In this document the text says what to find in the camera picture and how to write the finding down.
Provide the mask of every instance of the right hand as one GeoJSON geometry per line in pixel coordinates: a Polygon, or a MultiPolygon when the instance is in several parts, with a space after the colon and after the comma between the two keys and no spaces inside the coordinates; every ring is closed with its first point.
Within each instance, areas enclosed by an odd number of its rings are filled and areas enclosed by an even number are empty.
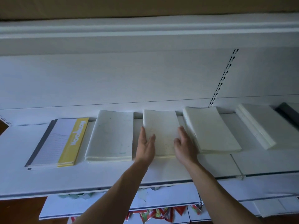
{"type": "Polygon", "coordinates": [[[181,140],[178,138],[174,139],[174,152],[176,158],[185,167],[192,163],[198,164],[197,149],[193,145],[183,126],[178,127],[178,134],[180,135],[181,140]]]}

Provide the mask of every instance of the red snack bag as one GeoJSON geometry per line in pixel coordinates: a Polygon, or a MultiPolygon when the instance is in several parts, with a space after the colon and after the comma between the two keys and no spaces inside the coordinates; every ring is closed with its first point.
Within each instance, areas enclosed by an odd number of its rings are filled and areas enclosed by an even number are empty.
{"type": "Polygon", "coordinates": [[[173,220],[174,220],[173,214],[174,214],[174,209],[173,208],[168,208],[166,214],[164,215],[164,219],[167,222],[173,222],[173,220]]]}
{"type": "Polygon", "coordinates": [[[156,209],[148,209],[147,212],[140,213],[140,218],[144,223],[146,223],[148,220],[150,220],[153,216],[156,214],[156,209]]]}
{"type": "Polygon", "coordinates": [[[164,217],[163,217],[163,215],[162,215],[162,213],[159,209],[156,209],[156,214],[152,218],[154,218],[154,219],[164,219],[164,217]]]}
{"type": "Polygon", "coordinates": [[[127,216],[125,217],[125,221],[128,221],[130,215],[131,215],[131,212],[129,211],[128,214],[127,214],[127,216]]]}
{"type": "Polygon", "coordinates": [[[137,213],[145,213],[147,210],[139,210],[139,211],[131,211],[132,214],[137,214],[137,213]]]}
{"type": "Polygon", "coordinates": [[[166,214],[168,208],[158,208],[158,209],[161,212],[161,214],[164,216],[166,214]]]}
{"type": "Polygon", "coordinates": [[[202,213],[202,211],[195,204],[192,204],[190,206],[193,209],[193,211],[196,212],[196,214],[200,215],[202,213]]]}
{"type": "Polygon", "coordinates": [[[178,206],[178,207],[174,207],[174,209],[180,214],[180,216],[182,216],[186,210],[187,206],[178,206]]]}

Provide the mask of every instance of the cardboard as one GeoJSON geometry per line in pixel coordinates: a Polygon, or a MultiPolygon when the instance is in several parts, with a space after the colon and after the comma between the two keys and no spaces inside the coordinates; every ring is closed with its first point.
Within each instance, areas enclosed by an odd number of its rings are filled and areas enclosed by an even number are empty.
{"type": "Polygon", "coordinates": [[[1,20],[297,11],[299,0],[0,0],[1,20]]]}

